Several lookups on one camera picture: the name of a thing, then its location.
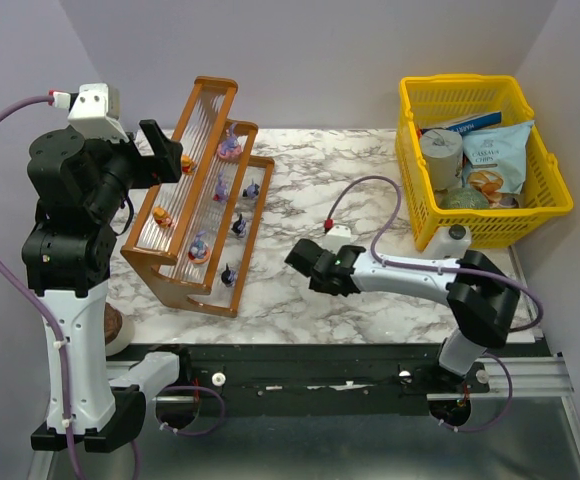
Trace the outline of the orange bear toy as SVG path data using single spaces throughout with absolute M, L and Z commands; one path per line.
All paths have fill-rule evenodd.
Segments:
M 182 173 L 192 175 L 196 169 L 196 163 L 186 154 L 181 156 L 180 160 Z
M 155 224 L 161 229 L 168 229 L 173 225 L 173 219 L 171 215 L 161 206 L 156 206 L 153 208 L 152 218 Z

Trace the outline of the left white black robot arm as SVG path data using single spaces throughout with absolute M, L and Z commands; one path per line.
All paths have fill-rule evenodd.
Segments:
M 150 156 L 132 140 L 85 138 L 73 127 L 45 133 L 29 148 L 27 174 L 39 200 L 22 259 L 27 291 L 43 308 L 51 380 L 47 419 L 31 436 L 36 450 L 83 443 L 90 453 L 109 453 L 130 443 L 148 403 L 180 376 L 179 355 L 155 351 L 121 377 L 107 377 L 111 221 L 130 203 L 130 190 L 181 177 L 181 145 L 154 120 L 140 128 Z

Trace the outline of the purple donkey red base toy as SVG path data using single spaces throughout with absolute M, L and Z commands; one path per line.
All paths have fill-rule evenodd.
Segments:
M 213 200 L 225 204 L 229 198 L 228 183 L 223 171 L 217 175 L 217 183 L 214 190 Z

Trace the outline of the black hat donkey toy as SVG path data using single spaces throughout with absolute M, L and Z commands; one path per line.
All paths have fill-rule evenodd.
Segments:
M 238 215 L 236 221 L 233 222 L 231 231 L 237 238 L 243 238 L 247 233 L 247 219 L 242 213 Z
M 229 264 L 226 264 L 225 269 L 220 275 L 220 280 L 227 288 L 233 288 L 237 281 L 237 271 Z

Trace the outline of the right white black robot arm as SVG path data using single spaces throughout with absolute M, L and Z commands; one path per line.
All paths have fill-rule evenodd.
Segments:
M 335 253 L 309 239 L 299 240 L 285 263 L 309 280 L 309 289 L 347 297 L 363 292 L 405 295 L 448 307 L 457 327 L 443 341 L 437 370 L 465 378 L 488 349 L 506 345 L 521 288 L 484 254 L 422 260 L 381 256 L 361 246 Z

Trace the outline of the black hat donkey toy back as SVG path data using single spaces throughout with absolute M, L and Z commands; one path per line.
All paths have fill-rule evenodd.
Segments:
M 243 238 L 247 233 L 247 219 L 242 213 L 238 215 L 236 221 L 233 222 L 231 231 L 237 238 Z

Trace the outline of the black hat donkey toy front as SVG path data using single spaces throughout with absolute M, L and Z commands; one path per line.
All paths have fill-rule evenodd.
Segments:
M 237 281 L 237 271 L 229 264 L 226 264 L 225 269 L 220 275 L 220 280 L 227 288 L 233 288 Z

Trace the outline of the yellow plastic basket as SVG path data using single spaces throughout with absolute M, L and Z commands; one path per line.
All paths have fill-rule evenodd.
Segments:
M 517 80 L 505 75 L 405 77 L 397 159 L 415 246 L 466 226 L 477 248 L 503 248 L 574 202 Z

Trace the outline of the orange bear toy back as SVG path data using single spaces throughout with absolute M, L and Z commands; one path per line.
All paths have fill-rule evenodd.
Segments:
M 196 163 L 186 154 L 181 156 L 180 160 L 182 173 L 192 175 L 196 169 Z

